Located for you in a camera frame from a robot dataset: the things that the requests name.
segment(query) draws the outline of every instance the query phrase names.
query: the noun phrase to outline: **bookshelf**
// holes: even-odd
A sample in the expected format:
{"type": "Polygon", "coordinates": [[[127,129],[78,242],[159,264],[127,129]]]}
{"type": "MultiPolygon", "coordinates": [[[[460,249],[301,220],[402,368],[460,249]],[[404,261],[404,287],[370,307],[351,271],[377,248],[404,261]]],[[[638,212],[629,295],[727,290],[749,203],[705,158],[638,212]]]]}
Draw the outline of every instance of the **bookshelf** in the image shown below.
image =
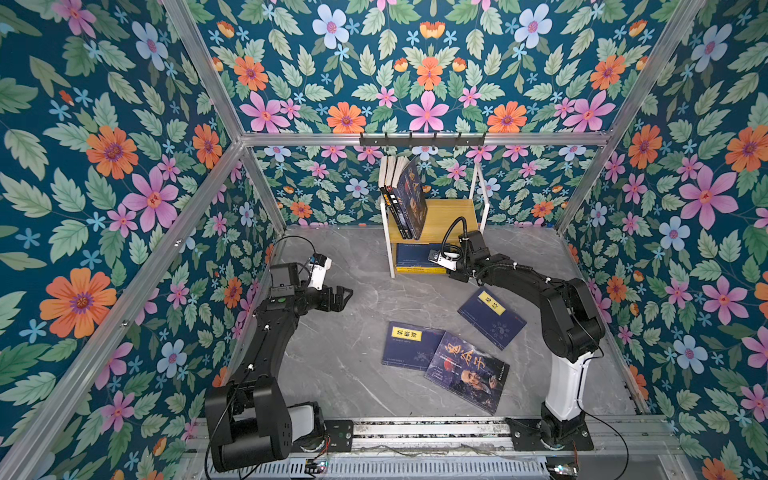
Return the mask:
{"type": "MultiPolygon", "coordinates": [[[[469,198],[429,198],[427,199],[427,218],[424,223],[424,230],[418,240],[404,240],[400,236],[397,224],[389,213],[383,198],[379,198],[379,209],[382,214],[384,226],[384,237],[386,239],[387,258],[389,259],[389,275],[395,278],[395,262],[393,257],[392,245],[398,243],[442,243],[445,232],[458,217],[467,219],[467,229],[485,230],[485,221],[488,219],[488,210],[490,209],[488,201],[488,191],[485,188],[485,178],[482,176],[482,169],[479,164],[475,165],[472,171],[472,186],[469,189],[469,198]],[[483,196],[483,214],[480,223],[477,222],[477,213],[475,212],[475,185],[479,181],[482,187],[483,196]]],[[[458,236],[463,233],[462,225],[459,224],[451,232],[449,242],[458,245],[458,236]]]]}

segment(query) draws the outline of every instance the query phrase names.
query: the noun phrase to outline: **book cover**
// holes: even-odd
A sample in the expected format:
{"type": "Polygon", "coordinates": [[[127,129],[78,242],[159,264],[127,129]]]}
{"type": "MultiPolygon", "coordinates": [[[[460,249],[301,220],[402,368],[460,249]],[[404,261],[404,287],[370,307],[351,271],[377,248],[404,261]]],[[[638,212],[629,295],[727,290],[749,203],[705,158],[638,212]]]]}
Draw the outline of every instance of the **book cover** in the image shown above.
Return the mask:
{"type": "Polygon", "coordinates": [[[394,186],[395,195],[402,202],[401,206],[406,211],[406,219],[415,240],[421,237],[427,218],[427,202],[422,191],[422,178],[416,166],[417,160],[418,158],[414,158],[408,163],[394,186]]]}
{"type": "Polygon", "coordinates": [[[445,330],[389,322],[382,364],[425,372],[444,334],[445,330]]]}
{"type": "Polygon", "coordinates": [[[494,415],[509,365],[445,332],[425,376],[494,415]]]}
{"type": "Polygon", "coordinates": [[[447,269],[429,261],[429,251],[439,250],[439,243],[419,245],[402,243],[395,251],[395,269],[398,273],[437,273],[445,274],[447,269]]]}
{"type": "Polygon", "coordinates": [[[505,349],[527,324],[486,287],[473,293],[458,309],[458,313],[501,350],[505,349]]]}

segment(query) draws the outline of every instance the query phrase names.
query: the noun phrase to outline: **wall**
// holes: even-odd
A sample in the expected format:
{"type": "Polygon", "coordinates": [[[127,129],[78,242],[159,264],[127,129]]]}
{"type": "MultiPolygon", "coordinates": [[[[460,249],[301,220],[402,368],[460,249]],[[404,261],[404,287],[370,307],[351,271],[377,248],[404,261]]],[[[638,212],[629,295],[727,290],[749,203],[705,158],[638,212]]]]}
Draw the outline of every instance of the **wall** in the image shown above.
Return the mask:
{"type": "MultiPolygon", "coordinates": [[[[7,279],[0,289],[4,455],[109,307],[146,265],[228,142],[197,73],[154,0],[141,5],[126,0],[84,5],[77,0],[5,2],[0,5],[0,63],[0,273],[7,279]],[[71,20],[70,10],[78,12],[79,22],[71,20]],[[156,55],[148,51],[147,40],[154,41],[150,46],[156,55]],[[200,151],[205,141],[211,142],[211,154],[200,151]],[[105,161],[105,155],[118,161],[105,161]],[[161,192],[161,208],[154,216],[147,214],[152,191],[161,192]]],[[[94,474],[109,478],[118,464],[123,468],[127,458],[133,458],[134,450],[141,454],[144,447],[154,446],[165,429],[171,444],[183,432],[184,422],[179,427],[179,419],[161,422],[155,415],[160,406],[167,410],[165,399],[177,388],[172,381],[158,386],[160,373],[150,380],[166,343],[159,340],[164,330],[170,333],[163,337],[181,339],[189,354],[190,373],[179,375],[183,385],[176,382],[187,397],[179,413],[189,416],[199,410],[200,400],[194,399],[225,364],[227,346],[220,342],[230,341],[223,335],[231,336],[232,318],[240,311],[239,306],[224,310],[220,282],[240,276],[246,285],[241,296],[246,296],[251,277],[263,268],[265,217],[255,210],[261,217],[254,228],[260,230],[251,231],[251,251],[246,253],[243,239],[248,233],[237,210],[250,193],[238,191],[241,188],[225,192],[225,201],[212,206],[214,214],[226,214],[230,230],[240,231],[238,245],[217,251],[218,235],[211,235],[204,222],[200,225],[194,237],[197,250],[187,250],[183,262],[174,262],[171,277],[160,285],[154,301],[159,315],[148,313],[141,326],[131,328],[132,347],[126,352],[124,346],[118,351],[126,353],[124,358],[113,362],[117,378],[109,376],[106,386],[91,393],[57,443],[55,460],[50,455],[51,463],[41,465],[41,474],[54,472],[56,478],[68,480],[87,480],[94,474]],[[230,260],[233,272],[227,270],[230,260]],[[209,261],[215,269],[206,268],[209,261]],[[196,307],[184,308],[185,324],[179,326],[182,310],[169,311],[166,298],[173,275],[178,284],[184,269],[190,277],[185,287],[194,288],[199,301],[197,315],[196,307]],[[203,303],[209,304],[210,314],[200,311],[203,303]],[[221,322],[228,333],[221,330],[221,322]],[[199,337],[204,330],[213,336],[199,337]],[[110,432],[99,436],[100,412],[117,391],[135,392],[134,416],[117,439],[111,439],[110,432]],[[140,422],[137,413],[142,411],[140,422]],[[134,427],[132,438],[128,425],[134,427]]],[[[189,301],[193,293],[187,295],[189,301]]],[[[164,463],[174,455],[159,458],[158,471],[170,468],[164,463]]]]}
{"type": "Polygon", "coordinates": [[[768,474],[767,19],[765,1],[708,2],[568,231],[651,411],[709,480],[768,474]]]}
{"type": "MultiPolygon", "coordinates": [[[[262,133],[280,128],[299,132],[423,131],[418,110],[429,102],[430,95],[435,95],[438,105],[434,112],[430,110],[430,118],[439,121],[427,124],[429,131],[607,129],[676,5],[661,0],[639,2],[636,8],[618,0],[326,3],[292,0],[277,5],[247,0],[192,4],[195,18],[206,22],[200,30],[247,129],[262,133]],[[342,35],[339,41],[315,33],[313,26],[322,23],[319,12],[325,8],[339,10],[334,13],[341,28],[338,32],[345,31],[347,39],[342,33],[337,33],[342,35]],[[533,37],[517,37],[523,43],[515,41],[512,37],[526,31],[521,30],[521,23],[527,25],[533,11],[546,12],[537,20],[542,26],[551,23],[550,29],[547,33],[546,28],[540,30],[537,41],[533,37]],[[437,64],[429,63],[430,58],[437,64]],[[606,65],[606,61],[617,63],[606,65]],[[606,67],[612,67],[615,75],[603,82],[599,77],[606,67]],[[427,74],[439,78],[432,77],[429,84],[427,74]],[[391,94],[397,100],[384,98],[391,94]],[[565,98],[569,100],[563,106],[565,98]],[[596,108],[603,105],[598,111],[601,122],[578,123],[576,99],[580,99],[579,106],[582,102],[596,108]],[[272,109],[275,121],[262,124],[249,116],[257,111],[254,102],[259,108],[272,109]],[[520,110],[515,111],[510,102],[520,110]],[[339,127],[333,120],[334,114],[342,116],[336,112],[344,105],[350,107],[356,127],[339,127]],[[494,127],[507,107],[519,117],[518,125],[494,127]]],[[[655,103],[649,100],[643,109],[655,112],[655,103]]],[[[368,157],[372,163],[355,162],[365,152],[349,148],[348,161],[334,161],[324,148],[289,150],[290,159],[280,164],[274,156],[266,158],[270,183],[281,190],[276,197],[281,197],[289,223],[380,222],[373,205],[378,198],[375,191],[366,196],[366,204],[345,199],[351,181],[371,184],[378,178],[376,157],[368,157]],[[328,175],[313,177],[313,168],[323,164],[328,175]],[[336,197],[345,203],[344,208],[336,208],[340,205],[335,204],[336,197]],[[297,204],[309,209],[301,207],[300,216],[287,210],[297,204]]],[[[560,153],[561,147],[525,147],[525,156],[503,145],[486,150],[489,152],[482,155],[485,176],[497,189],[493,190],[490,221],[500,224],[554,223],[594,153],[590,147],[568,156],[567,148],[560,153]],[[541,212],[543,220],[534,212],[541,212]]],[[[423,167],[429,195],[465,196],[467,183],[460,174],[449,175],[457,163],[460,167],[479,159],[475,153],[462,149],[429,155],[423,167]]]]}

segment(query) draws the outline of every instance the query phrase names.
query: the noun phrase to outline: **pink flower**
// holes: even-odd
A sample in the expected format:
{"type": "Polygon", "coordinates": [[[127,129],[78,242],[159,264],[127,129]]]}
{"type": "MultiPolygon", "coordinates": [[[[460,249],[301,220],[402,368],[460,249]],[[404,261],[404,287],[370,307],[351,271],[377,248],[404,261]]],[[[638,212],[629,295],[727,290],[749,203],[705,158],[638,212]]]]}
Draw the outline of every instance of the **pink flower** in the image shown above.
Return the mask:
{"type": "Polygon", "coordinates": [[[376,8],[384,12],[384,8],[386,8],[386,4],[394,5],[397,3],[397,0],[377,0],[376,1],[376,8]]]}
{"type": "Polygon", "coordinates": [[[254,117],[254,119],[250,121],[251,130],[262,131],[266,127],[266,131],[271,134],[276,134],[279,132],[279,130],[277,130],[278,127],[285,128],[290,126],[290,123],[288,123],[288,120],[286,120],[285,117],[280,117],[278,115],[280,112],[279,101],[270,100],[266,103],[265,107],[261,95],[257,94],[255,91],[250,92],[250,101],[253,103],[253,106],[242,104],[240,110],[249,117],[254,117]]]}
{"type": "Polygon", "coordinates": [[[360,152],[357,154],[357,161],[367,161],[371,165],[376,163],[376,159],[384,156],[384,152],[379,150],[379,147],[355,146],[355,150],[360,152]]]}
{"type": "Polygon", "coordinates": [[[177,310],[179,308],[179,304],[187,305],[187,294],[189,292],[190,289],[184,286],[184,282],[172,283],[170,285],[170,295],[168,295],[168,298],[165,300],[168,302],[173,302],[174,310],[177,310]]]}
{"type": "Polygon", "coordinates": [[[325,150],[320,152],[320,156],[323,158],[331,157],[331,161],[336,163],[340,158],[346,158],[346,152],[343,145],[329,145],[323,147],[325,150]]]}
{"type": "Polygon", "coordinates": [[[434,130],[442,130],[442,120],[440,120],[438,117],[445,115],[445,113],[448,111],[448,105],[435,105],[435,94],[432,93],[431,90],[427,90],[422,94],[421,107],[419,107],[417,104],[410,104],[406,106],[406,110],[408,113],[416,117],[411,120],[411,124],[408,129],[415,131],[421,127],[424,127],[424,133],[426,133],[429,131],[429,127],[432,127],[434,130]]]}
{"type": "Polygon", "coordinates": [[[600,91],[600,93],[592,98],[592,103],[588,103],[583,98],[576,100],[575,110],[577,113],[566,118],[563,125],[566,127],[576,125],[574,131],[586,131],[587,126],[592,131],[600,130],[603,126],[603,121],[600,117],[610,114],[616,108],[614,104],[603,105],[605,95],[605,90],[600,91]]]}
{"type": "Polygon", "coordinates": [[[467,153],[467,158],[474,158],[475,163],[479,164],[483,160],[491,160],[492,151],[496,150],[495,145],[483,145],[481,147],[472,147],[467,153]]]}
{"type": "Polygon", "coordinates": [[[130,353],[132,348],[134,348],[134,344],[131,342],[126,342],[121,344],[118,349],[114,351],[112,358],[96,378],[96,390],[101,390],[105,385],[107,385],[107,382],[109,381],[110,370],[115,375],[125,375],[128,369],[125,365],[125,362],[120,359],[130,353]]]}
{"type": "Polygon", "coordinates": [[[640,203],[640,195],[648,191],[648,187],[643,185],[645,180],[645,174],[639,174],[636,177],[634,174],[629,174],[629,181],[621,188],[627,195],[624,197],[624,202],[628,204],[631,201],[635,205],[640,203]]]}
{"type": "Polygon", "coordinates": [[[123,203],[135,212],[144,211],[141,214],[141,230],[144,232],[152,230],[155,217],[160,225],[169,228],[177,216],[176,208],[169,202],[176,200],[179,189],[174,185],[163,187],[163,174],[157,167],[149,170],[149,184],[139,174],[131,175],[131,179],[141,195],[128,194],[123,203]]]}
{"type": "Polygon", "coordinates": [[[214,221],[214,232],[218,233],[219,237],[227,231],[227,219],[219,212],[215,217],[211,217],[214,221]]]}
{"type": "Polygon", "coordinates": [[[528,150],[526,150],[526,147],[523,145],[505,145],[505,148],[507,149],[502,157],[507,158],[509,157],[509,160],[514,163],[518,161],[518,158],[520,157],[527,157],[528,156],[528,150]]]}
{"type": "Polygon", "coordinates": [[[717,290],[711,285],[704,285],[701,287],[704,291],[704,295],[715,299],[707,300],[704,303],[704,309],[707,312],[719,310],[717,318],[720,319],[720,322],[723,325],[728,325],[730,323],[731,313],[739,318],[747,318],[749,316],[746,312],[746,308],[744,308],[743,305],[736,303],[746,298],[746,289],[741,288],[740,286],[733,290],[729,290],[729,288],[730,283],[728,283],[728,279],[724,276],[717,279],[717,290]]]}
{"type": "Polygon", "coordinates": [[[624,154],[619,155],[616,152],[611,154],[611,159],[605,164],[605,180],[610,179],[615,184],[619,175],[626,170],[622,163],[624,163],[624,154]]]}
{"type": "Polygon", "coordinates": [[[622,342],[624,342],[624,345],[627,345],[629,342],[632,341],[632,336],[634,334],[629,330],[626,326],[620,326],[619,327],[619,338],[622,342]]]}
{"type": "Polygon", "coordinates": [[[536,175],[536,170],[538,170],[538,165],[536,164],[536,160],[531,160],[530,162],[523,164],[520,168],[520,172],[523,175],[523,178],[526,177],[533,177],[536,175]]]}
{"type": "Polygon", "coordinates": [[[469,105],[478,104],[480,94],[478,93],[477,87],[465,88],[462,93],[463,95],[458,98],[458,101],[464,102],[464,108],[467,108],[469,105]]]}
{"type": "Polygon", "coordinates": [[[157,164],[157,168],[163,172],[163,180],[168,180],[170,178],[170,181],[172,182],[175,182],[176,176],[181,173],[179,167],[176,166],[175,157],[171,157],[169,160],[168,157],[163,155],[163,163],[157,164]]]}
{"type": "Polygon", "coordinates": [[[480,3],[480,1],[482,1],[482,5],[481,5],[482,11],[485,12],[486,10],[491,8],[491,0],[472,0],[472,4],[477,5],[478,3],[480,3]]]}
{"type": "Polygon", "coordinates": [[[188,423],[184,424],[184,434],[182,434],[181,439],[187,442],[193,439],[195,435],[197,435],[197,418],[190,419],[188,423]]]}
{"type": "Polygon", "coordinates": [[[688,177],[691,180],[696,180],[696,170],[701,169],[703,166],[704,164],[699,162],[699,156],[694,154],[691,158],[683,157],[683,166],[678,168],[677,172],[683,175],[681,177],[683,182],[688,180],[688,177]]]}
{"type": "Polygon", "coordinates": [[[759,342],[751,336],[745,336],[741,339],[741,343],[746,348],[757,352],[750,355],[746,361],[746,364],[754,369],[759,369],[768,362],[768,329],[764,326],[757,329],[757,338],[760,339],[759,342]]]}
{"type": "Polygon", "coordinates": [[[677,302],[677,306],[681,309],[685,308],[686,301],[690,302],[694,299],[686,290],[688,290],[688,282],[679,283],[674,278],[672,279],[672,286],[664,288],[664,291],[670,294],[669,303],[674,305],[677,302]]]}
{"type": "Polygon", "coordinates": [[[129,406],[134,401],[134,394],[129,393],[123,398],[123,392],[114,394],[114,404],[101,407],[101,416],[104,417],[104,423],[101,424],[101,433],[106,432],[114,425],[114,430],[119,432],[123,429],[123,419],[134,416],[134,407],[129,406]]]}
{"type": "Polygon", "coordinates": [[[598,309],[600,310],[600,315],[603,317],[603,321],[606,323],[611,323],[614,320],[611,318],[611,313],[608,312],[608,309],[611,308],[611,304],[613,303],[609,297],[603,298],[603,293],[600,291],[599,288],[590,289],[592,292],[592,296],[594,297],[594,302],[598,305],[598,309]]]}
{"type": "Polygon", "coordinates": [[[96,15],[83,8],[81,0],[58,0],[58,3],[51,5],[51,10],[68,20],[69,29],[73,34],[80,35],[80,32],[84,31],[89,37],[96,38],[96,33],[91,27],[91,23],[96,22],[96,15]]]}
{"type": "Polygon", "coordinates": [[[243,179],[243,171],[241,170],[243,168],[243,162],[238,161],[235,164],[235,168],[232,169],[230,172],[230,182],[235,183],[235,180],[242,180],[243,179]]]}
{"type": "Polygon", "coordinates": [[[461,177],[466,177],[467,172],[464,170],[467,169],[466,165],[459,166],[458,162],[453,164],[453,167],[450,167],[448,169],[448,178],[452,178],[453,180],[458,180],[461,177]]]}
{"type": "Polygon", "coordinates": [[[290,98],[285,101],[280,101],[280,113],[281,114],[287,114],[288,120],[293,120],[294,118],[301,118],[301,113],[299,113],[299,109],[301,108],[301,105],[296,105],[293,103],[293,100],[290,98]]]}
{"type": "Polygon", "coordinates": [[[621,222],[624,224],[621,229],[630,235],[635,233],[635,231],[637,231],[637,220],[639,218],[640,217],[631,212],[628,213],[626,217],[621,219],[621,222]]]}
{"type": "Polygon", "coordinates": [[[575,110],[574,105],[576,105],[576,100],[568,100],[568,97],[563,98],[563,103],[554,107],[557,111],[555,117],[565,118],[568,114],[572,114],[575,110]]]}
{"type": "Polygon", "coordinates": [[[709,230],[715,223],[714,209],[722,214],[729,214],[736,211],[739,205],[727,195],[720,195],[736,183],[736,172],[729,172],[720,175],[714,184],[712,183],[712,169],[702,167],[698,173],[699,187],[692,184],[685,184],[680,187],[680,196],[686,200],[693,200],[680,212],[680,217],[687,219],[693,218],[699,214],[699,223],[706,230],[709,230]]]}
{"type": "Polygon", "coordinates": [[[760,219],[755,222],[755,228],[768,227],[768,209],[758,208],[755,210],[755,213],[760,217],[760,219]]]}
{"type": "Polygon", "coordinates": [[[754,387],[754,393],[748,387],[741,387],[741,394],[746,396],[741,401],[741,406],[747,410],[752,410],[752,414],[755,415],[755,420],[763,423],[768,413],[768,399],[765,397],[765,392],[760,384],[756,384],[754,387]]]}
{"type": "Polygon", "coordinates": [[[224,192],[227,191],[227,187],[224,184],[221,184],[219,187],[219,190],[214,194],[214,199],[210,201],[211,205],[218,204],[219,202],[224,201],[224,192]]]}
{"type": "Polygon", "coordinates": [[[397,101],[394,88],[390,88],[389,90],[387,90],[386,87],[382,87],[382,90],[376,94],[376,98],[379,99],[380,107],[382,105],[386,105],[387,107],[392,107],[392,102],[397,101]]]}
{"type": "Polygon", "coordinates": [[[157,305],[155,302],[152,302],[151,300],[154,300],[157,298],[157,295],[160,294],[160,289],[155,288],[154,292],[150,295],[150,297],[147,299],[147,302],[144,304],[144,308],[141,309],[138,315],[136,315],[136,325],[141,325],[144,323],[144,312],[149,313],[150,315],[154,315],[157,313],[157,305]]]}
{"type": "Polygon", "coordinates": [[[128,236],[129,230],[136,230],[138,225],[132,221],[136,218],[136,212],[129,212],[125,210],[125,205],[118,205],[118,211],[110,210],[107,212],[107,216],[110,217],[113,222],[109,224],[109,230],[116,232],[120,230],[120,235],[123,238],[128,236]]]}
{"type": "Polygon", "coordinates": [[[315,164],[312,167],[310,167],[310,170],[312,171],[312,176],[318,177],[320,180],[325,178],[326,175],[328,174],[328,170],[326,170],[326,165],[325,164],[321,165],[321,164],[318,164],[317,162],[315,162],[315,164]]]}

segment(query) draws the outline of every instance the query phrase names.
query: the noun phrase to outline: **yellow label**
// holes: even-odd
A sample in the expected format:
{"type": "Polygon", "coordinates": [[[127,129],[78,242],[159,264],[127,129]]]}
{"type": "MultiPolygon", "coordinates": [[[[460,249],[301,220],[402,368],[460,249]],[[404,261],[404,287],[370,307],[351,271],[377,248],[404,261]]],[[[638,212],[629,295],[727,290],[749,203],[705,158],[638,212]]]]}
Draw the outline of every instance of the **yellow label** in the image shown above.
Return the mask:
{"type": "Polygon", "coordinates": [[[485,303],[485,305],[490,306],[491,310],[496,312],[496,315],[501,315],[506,310],[503,306],[499,305],[498,302],[494,300],[492,296],[488,295],[488,292],[481,293],[480,300],[482,300],[485,303]]]}
{"type": "Polygon", "coordinates": [[[399,327],[392,327],[392,336],[397,339],[414,340],[416,342],[422,341],[422,333],[415,330],[408,330],[399,327]]]}

